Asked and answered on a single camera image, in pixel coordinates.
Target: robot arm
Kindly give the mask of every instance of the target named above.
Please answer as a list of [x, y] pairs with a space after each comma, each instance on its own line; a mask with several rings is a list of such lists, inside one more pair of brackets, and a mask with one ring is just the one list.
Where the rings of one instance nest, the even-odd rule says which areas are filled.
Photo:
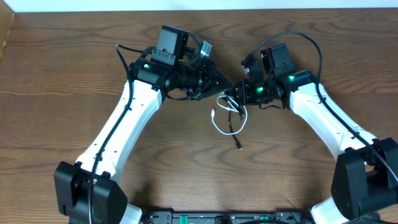
[[[197, 43], [196, 49], [186, 46], [188, 36]], [[146, 122], [166, 97], [172, 98], [169, 91], [176, 88], [186, 91], [187, 97], [179, 100], [201, 100], [231, 88], [232, 84], [217, 71], [214, 61], [209, 58], [210, 50], [209, 43], [200, 45], [192, 34], [163, 26], [157, 47], [143, 51], [137, 61], [126, 68], [128, 79], [133, 80], [131, 107], [125, 112], [131, 94], [128, 81], [119, 103], [90, 147], [74, 165], [61, 162], [55, 171], [58, 209], [70, 217], [69, 223], [87, 222], [91, 208], [90, 192], [93, 223], [139, 222], [141, 209], [127, 203], [127, 197], [118, 185], [126, 160]], [[151, 54], [150, 60], [146, 59], [148, 54]], [[180, 61], [183, 56], [187, 56], [189, 61]], [[112, 129], [114, 133], [103, 144]], [[92, 174], [97, 157], [96, 172]]]
[[[132, 83], [132, 91], [133, 100], [131, 102], [131, 109], [124, 115], [123, 121], [119, 124], [112, 138], [107, 143], [107, 150], [103, 152], [102, 160], [98, 163], [96, 170], [97, 175], [108, 172], [110, 179], [117, 183], [121, 181], [124, 165], [138, 136], [149, 118], [162, 104], [160, 90], [153, 90], [151, 84], [135, 80]], [[81, 162], [82, 169], [88, 172], [91, 171], [95, 154], [123, 112], [128, 98], [129, 84], [126, 82], [122, 96], [112, 115], [90, 147], [76, 160], [76, 163]]]
[[[315, 76], [308, 70], [296, 72], [285, 44], [262, 50], [261, 55], [270, 77], [263, 79], [262, 68], [249, 55], [243, 60], [249, 79], [235, 84], [231, 95], [240, 105], [261, 105], [281, 100], [284, 108], [302, 117], [327, 145], [336, 160], [332, 197], [311, 209], [313, 221], [317, 224], [345, 223], [398, 203], [398, 183], [356, 136], [360, 135], [377, 150], [394, 173], [398, 173], [398, 144], [391, 138], [380, 141], [361, 128], [319, 84], [321, 97], [355, 131], [356, 136], [353, 136], [320, 101]], [[366, 172], [366, 164], [373, 166], [374, 170]]]
[[[328, 96], [322, 84], [319, 85], [322, 97], [327, 99], [333, 110], [359, 133], [369, 144], [373, 144], [376, 137], [356, 124], [336, 103]], [[320, 103], [315, 83], [298, 87], [290, 93], [290, 109], [303, 118], [328, 146], [331, 154], [337, 161], [338, 155], [351, 147], [360, 149], [365, 147]]]

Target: wood grain surface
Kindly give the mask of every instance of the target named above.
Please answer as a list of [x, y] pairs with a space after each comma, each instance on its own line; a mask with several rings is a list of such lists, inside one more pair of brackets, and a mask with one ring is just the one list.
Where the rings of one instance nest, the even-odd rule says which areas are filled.
[[[398, 9], [20, 13], [0, 64], [0, 223], [67, 222], [54, 170], [92, 143], [119, 100], [126, 74], [114, 45], [156, 45], [162, 24], [213, 44], [211, 56], [232, 82], [245, 77], [239, 61], [263, 39], [302, 31], [322, 49], [322, 83], [334, 101], [380, 139], [398, 139]], [[272, 44], [281, 42], [299, 68], [316, 72], [311, 43], [292, 35]], [[165, 100], [127, 161], [121, 187], [131, 202], [266, 211], [330, 196], [335, 161], [304, 120], [249, 107], [238, 151], [211, 124], [214, 104]], [[226, 118], [218, 113], [222, 128]], [[397, 211], [381, 214], [398, 222]]]

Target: black cable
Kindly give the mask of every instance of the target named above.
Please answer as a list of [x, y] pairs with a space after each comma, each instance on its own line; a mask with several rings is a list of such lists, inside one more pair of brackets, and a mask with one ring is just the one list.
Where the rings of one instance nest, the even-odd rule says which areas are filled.
[[95, 172], [96, 172], [97, 167], [98, 167], [98, 163], [99, 163], [99, 161], [102, 158], [103, 151], [105, 151], [106, 144], [111, 139], [111, 137], [112, 137], [113, 133], [115, 132], [116, 128], [118, 128], [120, 122], [124, 118], [124, 115], [127, 113], [128, 110], [131, 110], [130, 106], [131, 106], [131, 101], [132, 101], [132, 81], [133, 80], [132, 80], [132, 78], [130, 76], [129, 67], [126, 64], [126, 61], [124, 60], [124, 57], [123, 57], [122, 53], [119, 50], [119, 47], [122, 48], [122, 49], [133, 51], [133, 52], [143, 53], [143, 51], [141, 51], [141, 50], [130, 49], [130, 48], [125, 47], [123, 45], [116, 44], [116, 52], [118, 53], [118, 55], [119, 55], [119, 57], [120, 57], [120, 59], [121, 59], [121, 61], [123, 63], [123, 67], [124, 67], [124, 69], [126, 70], [126, 73], [127, 73], [127, 79], [128, 79], [128, 82], [129, 82], [129, 99], [128, 99], [127, 104], [125, 105], [124, 110], [121, 113], [119, 119], [116, 121], [116, 123], [114, 124], [113, 128], [111, 129], [111, 131], [109, 132], [109, 134], [105, 138], [104, 143], [102, 143], [102, 146], [100, 147], [99, 151], [95, 155], [93, 168], [92, 168], [91, 174], [90, 174], [90, 187], [88, 189], [88, 196], [87, 196], [88, 197], [88, 222], [90, 224], [94, 224], [93, 188], [94, 188], [94, 177], [95, 177]]
[[262, 47], [264, 44], [266, 44], [268, 41], [285, 35], [285, 34], [297, 34], [297, 35], [301, 35], [302, 37], [306, 38], [307, 40], [309, 40], [317, 49], [318, 51], [318, 56], [319, 56], [319, 68], [318, 68], [318, 76], [317, 76], [317, 82], [315, 84], [315, 88], [317, 91], [317, 94], [319, 96], [320, 101], [323, 103], [323, 105], [325, 106], [325, 108], [354, 136], [354, 138], [357, 138], [361, 143], [363, 143], [367, 149], [369, 149], [378, 159], [379, 161], [383, 164], [383, 166], [390, 172], [390, 174], [393, 176], [393, 178], [395, 179], [395, 181], [398, 184], [398, 177], [396, 176], [396, 174], [394, 173], [394, 171], [391, 169], [391, 167], [387, 164], [386, 160], [384, 160], [384, 158], [365, 140], [363, 139], [359, 133], [355, 132], [342, 118], [340, 118], [340, 116], [338, 116], [338, 114], [336, 112], [333, 111], [332, 108], [330, 108], [330, 106], [326, 103], [326, 98], [323, 98], [320, 90], [319, 90], [319, 83], [320, 83], [320, 78], [321, 78], [321, 71], [322, 71], [322, 53], [321, 50], [318, 46], [318, 44], [308, 35], [301, 33], [299, 31], [286, 31], [286, 32], [281, 32], [275, 35], [270, 36], [268, 39], [266, 39], [265, 41], [263, 41], [260, 45], [258, 45], [256, 47], [256, 49], [253, 50], [253, 52], [251, 52], [245, 59], [244, 62], [247, 62], [248, 59], [250, 59], [250, 57], [253, 57], [253, 55], [257, 52], [258, 49], [260, 49], [260, 47]]
[[139, 57], [146, 58], [149, 54], [152, 54], [153, 49], [156, 49], [156, 47], [147, 47], [144, 51], [141, 52], [141, 55]]
[[181, 64], [181, 65], [184, 65], [184, 66], [188, 66], [188, 67], [193, 65], [194, 63], [197, 63], [198, 60], [200, 59], [200, 54], [199, 54], [200, 49], [197, 49], [195, 51], [198, 52], [198, 53], [196, 53], [192, 58], [190, 58], [189, 61], [187, 61], [187, 62], [178, 62], [178, 63]]
[[265, 108], [263, 108], [263, 107], [261, 107], [262, 106], [262, 104], [259, 104], [259, 108], [260, 109], [262, 109], [262, 110], [266, 110], [266, 109], [268, 109], [268, 108], [277, 108], [277, 109], [283, 109], [283, 108], [281, 108], [280, 106], [277, 106], [277, 105], [269, 105], [269, 106], [266, 106]]
[[168, 93], [166, 93], [166, 97], [170, 100], [179, 100], [179, 101], [189, 100], [189, 98], [187, 96], [181, 97], [181, 98], [174, 98], [174, 97], [170, 96]]
[[200, 48], [200, 42], [199, 42], [199, 40], [197, 39], [197, 37], [195, 37], [195, 35], [193, 35], [193, 33], [189, 33], [188, 34], [192, 39], [193, 39], [193, 41], [195, 42], [195, 44], [198, 46], [198, 48]]
[[[231, 114], [232, 114], [232, 111], [229, 111], [228, 125], [229, 125], [229, 130], [231, 131], [231, 133], [234, 133], [234, 130], [232, 129], [232, 124], [231, 124]], [[235, 134], [232, 135], [232, 138], [234, 138], [236, 147], [237, 147], [239, 150], [242, 150], [241, 142], [239, 142], [239, 140], [238, 140], [238, 138], [236, 137]]]

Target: cable connector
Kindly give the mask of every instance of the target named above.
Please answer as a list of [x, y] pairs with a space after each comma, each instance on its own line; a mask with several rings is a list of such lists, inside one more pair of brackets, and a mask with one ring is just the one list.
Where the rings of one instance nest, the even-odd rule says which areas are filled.
[[253, 57], [253, 53], [250, 53], [250, 54], [248, 54], [248, 56], [246, 56], [246, 58], [244, 58], [242, 61], [241, 61], [241, 65], [242, 65], [242, 68], [247, 68], [248, 67], [248, 63], [249, 63], [249, 61], [250, 61], [250, 59]]
[[235, 140], [235, 145], [239, 150], [242, 150], [242, 144], [239, 142], [239, 140]]

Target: black electronics enclosure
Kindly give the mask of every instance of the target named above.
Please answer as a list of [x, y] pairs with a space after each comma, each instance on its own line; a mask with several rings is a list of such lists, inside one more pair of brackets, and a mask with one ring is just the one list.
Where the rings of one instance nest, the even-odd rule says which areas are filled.
[[[69, 216], [70, 223], [86, 223], [88, 218], [87, 192], [90, 173], [80, 168], [81, 163], [71, 165], [61, 162], [54, 173], [58, 209]], [[127, 197], [118, 183], [109, 180], [110, 174], [96, 175], [93, 189], [94, 223], [119, 223], [127, 207]]]
[[[398, 144], [392, 139], [373, 140], [377, 150], [398, 173]], [[366, 172], [364, 162], [374, 169]], [[337, 158], [331, 196], [341, 214], [349, 220], [376, 212], [398, 203], [398, 185], [372, 153], [365, 147], [346, 149]]]
[[174, 66], [177, 60], [183, 59], [188, 35], [187, 31], [163, 26], [156, 49], [152, 50], [151, 60]]
[[262, 50], [261, 58], [266, 72], [268, 74], [273, 73], [276, 78], [296, 72], [296, 65], [290, 58], [286, 44], [279, 44], [275, 47]]

